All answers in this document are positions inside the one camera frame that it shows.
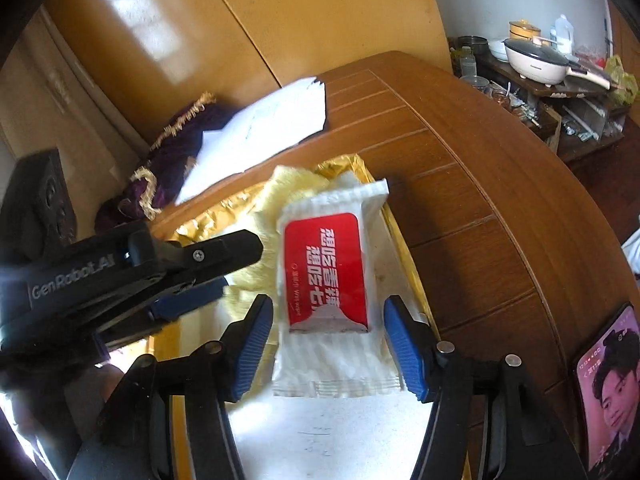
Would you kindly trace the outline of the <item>white packet with red label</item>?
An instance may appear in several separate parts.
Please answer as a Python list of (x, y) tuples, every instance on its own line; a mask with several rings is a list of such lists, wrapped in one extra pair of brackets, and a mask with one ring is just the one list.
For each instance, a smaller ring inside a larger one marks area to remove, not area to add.
[(370, 237), (389, 192), (384, 180), (340, 186), (282, 209), (276, 396), (360, 398), (399, 390)]

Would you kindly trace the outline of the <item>purple velvet gold-fringed cloth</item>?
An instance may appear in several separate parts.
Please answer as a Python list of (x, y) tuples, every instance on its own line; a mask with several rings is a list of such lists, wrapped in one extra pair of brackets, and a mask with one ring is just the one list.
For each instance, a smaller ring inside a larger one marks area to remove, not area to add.
[(94, 230), (103, 234), (127, 223), (154, 220), (176, 200), (195, 166), (204, 133), (224, 128), (235, 112), (235, 107), (209, 92), (178, 110), (122, 192), (101, 205)]

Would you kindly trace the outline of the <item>small yellow cloth in box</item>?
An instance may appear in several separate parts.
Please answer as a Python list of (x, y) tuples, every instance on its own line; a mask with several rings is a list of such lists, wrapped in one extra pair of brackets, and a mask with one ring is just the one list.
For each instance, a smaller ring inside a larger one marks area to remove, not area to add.
[(257, 194), (252, 209), (238, 222), (240, 230), (256, 234), (262, 242), (262, 256), (258, 263), (235, 271), (228, 276), (222, 306), (232, 321), (246, 315), (259, 294), (266, 294), (278, 304), (277, 270), (281, 235), (277, 224), (283, 208), (325, 191), (330, 180), (313, 171), (288, 166), (277, 166), (270, 179)]

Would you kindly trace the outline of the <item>gold lined storage box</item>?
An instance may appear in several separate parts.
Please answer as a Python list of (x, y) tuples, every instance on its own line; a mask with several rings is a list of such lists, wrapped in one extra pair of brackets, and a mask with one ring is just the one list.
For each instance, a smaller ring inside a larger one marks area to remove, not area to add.
[[(326, 160), (313, 170), (286, 170), (288, 174), (318, 174), (340, 180), (352, 174), (359, 183), (373, 182), (363, 159), (356, 154)], [(238, 222), (252, 214), (265, 185), (282, 186), (289, 177), (272, 177), (225, 198), (213, 199), (209, 208), (183, 222), (162, 240), (176, 240), (182, 246), (208, 240), (219, 234), (244, 229)], [(399, 226), (383, 206), (373, 231), (381, 241), (374, 251), (376, 284), (386, 297), (398, 294), (414, 317), (435, 321), (418, 270)], [(206, 304), (187, 314), (153, 337), (157, 359), (186, 355), (209, 339), (217, 339), (224, 328), (248, 310), (253, 299), (246, 293), (239, 307), (228, 307), (226, 298)], [(375, 396), (274, 396), (267, 376), (276, 356), (276, 328), (273, 325), (258, 375), (237, 404), (228, 404), (229, 420), (245, 479), (409, 479), (418, 456), (431, 404), (421, 404), (407, 390), (395, 389)], [(176, 479), (195, 479), (186, 431), (186, 408), (182, 396), (171, 400), (171, 444), (175, 454)]]

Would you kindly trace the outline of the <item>white paper sheets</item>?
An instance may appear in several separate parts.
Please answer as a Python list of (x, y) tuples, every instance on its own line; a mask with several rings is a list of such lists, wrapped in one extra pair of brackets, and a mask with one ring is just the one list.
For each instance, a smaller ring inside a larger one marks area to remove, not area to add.
[(175, 203), (265, 162), (323, 130), (326, 85), (316, 77), (296, 80), (236, 113), (224, 128), (203, 132), (195, 165)]

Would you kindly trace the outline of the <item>smartphone showing video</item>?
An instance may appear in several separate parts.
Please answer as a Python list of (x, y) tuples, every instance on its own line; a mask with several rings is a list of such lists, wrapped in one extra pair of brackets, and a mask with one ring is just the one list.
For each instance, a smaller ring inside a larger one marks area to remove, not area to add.
[(585, 345), (574, 375), (590, 479), (639, 477), (639, 318), (623, 304)]

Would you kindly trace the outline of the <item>yellow wooden cabinet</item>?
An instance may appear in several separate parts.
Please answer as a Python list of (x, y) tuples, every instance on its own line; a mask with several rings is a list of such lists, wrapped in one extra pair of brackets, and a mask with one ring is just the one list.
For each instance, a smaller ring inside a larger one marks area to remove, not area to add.
[(90, 79), (144, 140), (204, 92), (244, 106), (386, 51), (448, 68), (436, 0), (46, 0)]

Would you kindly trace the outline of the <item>cluttered wooden side shelf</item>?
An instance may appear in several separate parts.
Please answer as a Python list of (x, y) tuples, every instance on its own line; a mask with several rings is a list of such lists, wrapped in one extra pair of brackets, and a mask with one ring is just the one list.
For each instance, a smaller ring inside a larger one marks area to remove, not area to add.
[(461, 74), (460, 56), (474, 55), (479, 87), (486, 91), (546, 142), (567, 164), (620, 143), (629, 108), (615, 104), (604, 89), (576, 78), (546, 87), (522, 78), (507, 62), (495, 58), (477, 36), (448, 40), (451, 64)]

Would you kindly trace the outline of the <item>white electric cooking pot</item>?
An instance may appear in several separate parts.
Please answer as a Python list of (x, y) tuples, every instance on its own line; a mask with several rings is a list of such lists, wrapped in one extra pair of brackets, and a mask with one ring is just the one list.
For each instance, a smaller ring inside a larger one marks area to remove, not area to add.
[(562, 84), (567, 77), (589, 81), (611, 90), (614, 87), (607, 76), (603, 76), (570, 61), (564, 54), (532, 40), (508, 38), (503, 41), (506, 58), (510, 66), (524, 79), (547, 87)]

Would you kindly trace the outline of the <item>yellow lidded pot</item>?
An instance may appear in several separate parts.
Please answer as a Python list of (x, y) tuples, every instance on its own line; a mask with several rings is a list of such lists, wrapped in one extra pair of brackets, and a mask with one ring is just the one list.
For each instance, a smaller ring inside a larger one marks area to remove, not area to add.
[(530, 38), (540, 37), (541, 30), (527, 20), (517, 20), (509, 22), (509, 34), (511, 39), (529, 40)]

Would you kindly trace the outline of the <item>clear plastic bottle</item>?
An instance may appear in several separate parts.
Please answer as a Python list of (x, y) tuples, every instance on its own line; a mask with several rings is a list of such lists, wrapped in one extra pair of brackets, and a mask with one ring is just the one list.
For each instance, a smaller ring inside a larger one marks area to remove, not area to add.
[(575, 29), (565, 14), (561, 14), (554, 23), (555, 41), (558, 50), (566, 55), (573, 54)]

